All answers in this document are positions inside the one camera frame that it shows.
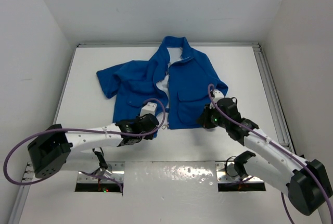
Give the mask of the blue zip jacket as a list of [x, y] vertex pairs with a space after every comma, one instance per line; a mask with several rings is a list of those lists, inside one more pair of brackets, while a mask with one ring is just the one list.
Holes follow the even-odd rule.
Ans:
[[106, 98], [116, 97], [114, 122], [136, 117], [145, 100], [157, 98], [172, 130], [199, 127], [196, 120], [210, 102], [209, 84], [223, 94], [228, 91], [208, 56], [185, 37], [166, 36], [149, 60], [132, 60], [96, 75]]

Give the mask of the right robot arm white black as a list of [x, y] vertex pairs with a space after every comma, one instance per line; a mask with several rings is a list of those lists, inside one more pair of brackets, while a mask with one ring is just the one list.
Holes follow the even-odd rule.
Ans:
[[306, 216], [324, 203], [332, 210], [332, 187], [320, 161], [308, 161], [273, 141], [256, 123], [241, 116], [234, 97], [211, 96], [210, 100], [197, 122], [206, 129], [224, 128], [231, 139], [247, 148], [234, 158], [237, 177], [260, 178]]

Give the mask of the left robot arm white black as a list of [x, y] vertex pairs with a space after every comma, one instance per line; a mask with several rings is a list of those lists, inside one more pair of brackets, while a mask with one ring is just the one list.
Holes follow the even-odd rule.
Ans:
[[70, 170], [70, 163], [80, 158], [87, 162], [95, 159], [101, 168], [107, 168], [101, 151], [103, 147], [122, 147], [143, 139], [151, 140], [158, 126], [158, 119], [153, 114], [92, 129], [53, 125], [28, 145], [34, 175], [38, 179], [47, 179], [62, 169]]

